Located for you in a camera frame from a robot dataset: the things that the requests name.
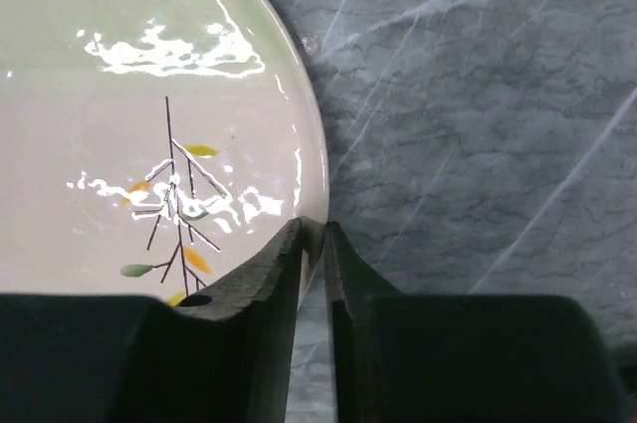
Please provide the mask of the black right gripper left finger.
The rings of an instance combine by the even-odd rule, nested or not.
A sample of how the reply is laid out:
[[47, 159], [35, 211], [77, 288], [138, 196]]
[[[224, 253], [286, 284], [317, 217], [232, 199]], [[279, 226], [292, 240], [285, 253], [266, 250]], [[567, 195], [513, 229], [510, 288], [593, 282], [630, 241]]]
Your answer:
[[304, 233], [176, 307], [141, 296], [1, 298], [5, 422], [281, 422]]

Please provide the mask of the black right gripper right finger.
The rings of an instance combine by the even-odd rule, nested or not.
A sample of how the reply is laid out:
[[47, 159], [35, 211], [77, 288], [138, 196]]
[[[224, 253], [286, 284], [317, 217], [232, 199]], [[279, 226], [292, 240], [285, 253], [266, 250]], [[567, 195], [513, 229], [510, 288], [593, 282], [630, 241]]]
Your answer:
[[555, 295], [409, 295], [339, 224], [323, 248], [341, 422], [623, 422], [591, 316]]

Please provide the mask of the cream plate with branch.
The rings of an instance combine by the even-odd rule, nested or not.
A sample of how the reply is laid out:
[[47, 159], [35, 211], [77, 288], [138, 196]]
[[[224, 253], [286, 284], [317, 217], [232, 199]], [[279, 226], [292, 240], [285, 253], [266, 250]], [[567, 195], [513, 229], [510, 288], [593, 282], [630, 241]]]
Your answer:
[[268, 0], [1, 0], [1, 289], [172, 304], [291, 219], [316, 270], [326, 145]]

